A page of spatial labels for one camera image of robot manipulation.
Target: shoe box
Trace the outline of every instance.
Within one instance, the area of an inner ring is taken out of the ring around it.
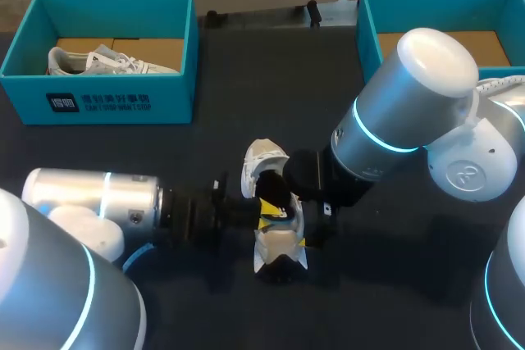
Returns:
[[[46,75],[51,48],[100,44],[180,73]],[[193,0],[32,0],[0,83],[26,125],[187,124],[198,49]]]
[[[401,36],[446,32],[471,54],[479,78],[525,74],[525,0],[360,0],[356,43],[368,82]]]

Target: shoe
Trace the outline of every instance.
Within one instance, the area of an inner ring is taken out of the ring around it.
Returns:
[[[255,197],[255,183],[259,174],[265,170],[274,170],[282,175],[282,169],[288,161],[283,149],[269,139],[256,139],[248,147],[244,157],[243,171],[240,176],[240,191],[244,198]]]
[[[100,74],[179,74],[164,66],[138,61],[124,53],[100,45],[90,53],[66,52],[60,47],[48,54],[50,75],[100,75]]]
[[[245,198],[256,196],[256,185],[264,171],[275,171],[282,176],[288,156],[269,139],[257,139],[244,157],[240,187]],[[291,213],[261,200],[261,217],[255,230],[253,270],[257,273],[264,265],[272,264],[278,257],[287,256],[308,269],[304,250],[304,216],[301,202],[290,193]]]

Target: brown cardboard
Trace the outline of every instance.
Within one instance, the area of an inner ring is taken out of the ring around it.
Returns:
[[[113,51],[122,52],[147,63],[180,71],[183,39],[115,39]]]
[[[100,44],[104,44],[106,47],[113,47],[113,39],[77,39],[77,38],[64,38],[58,39],[57,47],[62,48],[64,51],[77,52],[77,53],[88,53],[92,52]]]
[[[445,32],[458,40],[471,54],[479,67],[509,67],[500,40],[494,31]],[[379,33],[379,45],[386,58],[395,48],[403,33]]]

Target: black tabletop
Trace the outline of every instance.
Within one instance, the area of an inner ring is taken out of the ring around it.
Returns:
[[[327,144],[363,87],[354,35],[203,32],[191,125],[25,127],[2,91],[0,187],[20,195],[35,167],[158,175],[191,188],[228,170],[228,191],[239,196],[254,139],[287,152]],[[0,35],[0,52],[11,38]],[[308,250],[308,278],[289,284],[254,278],[247,230],[227,230],[216,256],[151,251],[129,270],[148,311],[146,349],[473,350],[470,293],[524,176],[521,167],[494,201],[461,202],[433,184],[417,152],[341,211],[339,236]],[[314,211],[306,204],[306,216]]]

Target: open teal box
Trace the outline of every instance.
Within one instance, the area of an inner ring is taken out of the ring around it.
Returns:
[[[180,74],[44,75],[48,51],[68,37],[184,39]],[[193,0],[33,0],[0,82],[26,125],[190,123],[198,50]]]
[[[495,31],[509,67],[480,67],[480,80],[525,75],[525,0],[360,0],[357,45],[365,82],[383,62],[378,34],[426,27]]]

